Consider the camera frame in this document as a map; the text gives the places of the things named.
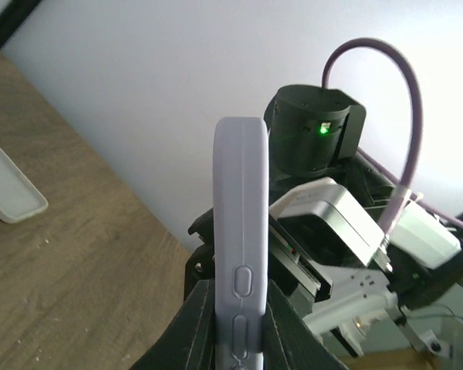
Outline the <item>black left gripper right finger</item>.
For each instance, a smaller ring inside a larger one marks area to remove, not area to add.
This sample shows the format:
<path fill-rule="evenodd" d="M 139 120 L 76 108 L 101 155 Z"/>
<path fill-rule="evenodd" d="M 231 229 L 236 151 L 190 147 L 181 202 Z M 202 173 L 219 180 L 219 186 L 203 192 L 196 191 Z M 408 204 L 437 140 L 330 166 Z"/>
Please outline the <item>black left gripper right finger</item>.
<path fill-rule="evenodd" d="M 273 280 L 268 286 L 262 340 L 265 369 L 346 368 L 317 341 Z"/>

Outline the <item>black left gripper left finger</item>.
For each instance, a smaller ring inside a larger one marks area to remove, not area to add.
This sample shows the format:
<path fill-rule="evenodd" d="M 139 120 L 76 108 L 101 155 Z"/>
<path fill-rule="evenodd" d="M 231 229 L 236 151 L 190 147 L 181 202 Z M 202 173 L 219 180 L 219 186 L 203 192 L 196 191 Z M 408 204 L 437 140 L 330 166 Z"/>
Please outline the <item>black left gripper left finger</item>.
<path fill-rule="evenodd" d="M 134 369 L 215 368 L 215 282 L 199 281 Z"/>

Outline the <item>phone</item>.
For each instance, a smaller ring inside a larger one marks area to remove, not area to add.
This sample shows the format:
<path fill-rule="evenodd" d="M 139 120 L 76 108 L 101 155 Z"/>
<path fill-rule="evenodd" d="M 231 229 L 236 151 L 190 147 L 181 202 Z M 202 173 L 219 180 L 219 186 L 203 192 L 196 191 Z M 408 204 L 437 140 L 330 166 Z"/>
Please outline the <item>phone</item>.
<path fill-rule="evenodd" d="M 212 186 L 215 367 L 261 369 L 269 262 L 269 147 L 263 119 L 218 121 Z"/>

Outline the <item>cream pink phone case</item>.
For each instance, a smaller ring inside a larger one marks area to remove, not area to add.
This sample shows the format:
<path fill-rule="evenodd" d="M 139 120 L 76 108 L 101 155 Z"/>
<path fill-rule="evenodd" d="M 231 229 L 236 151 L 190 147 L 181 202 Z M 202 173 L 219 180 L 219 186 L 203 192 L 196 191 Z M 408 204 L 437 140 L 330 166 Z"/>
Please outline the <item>cream pink phone case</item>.
<path fill-rule="evenodd" d="M 48 206 L 47 199 L 0 147 L 0 220 L 17 224 Z"/>

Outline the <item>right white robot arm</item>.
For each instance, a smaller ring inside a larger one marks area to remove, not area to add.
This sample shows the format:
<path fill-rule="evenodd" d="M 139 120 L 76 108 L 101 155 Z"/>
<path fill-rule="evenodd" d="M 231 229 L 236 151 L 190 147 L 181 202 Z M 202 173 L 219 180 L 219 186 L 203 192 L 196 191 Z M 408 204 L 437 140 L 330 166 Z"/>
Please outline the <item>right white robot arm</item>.
<path fill-rule="evenodd" d="M 284 86 L 268 104 L 269 274 L 300 291 L 311 332 L 334 334 L 353 356 L 370 326 L 391 318 L 414 345 L 463 363 L 463 320 L 417 334 L 410 312 L 433 304 L 463 278 L 463 221 L 447 220 L 410 190 L 394 229 L 379 219 L 397 179 L 358 144 L 366 110 L 337 89 Z"/>

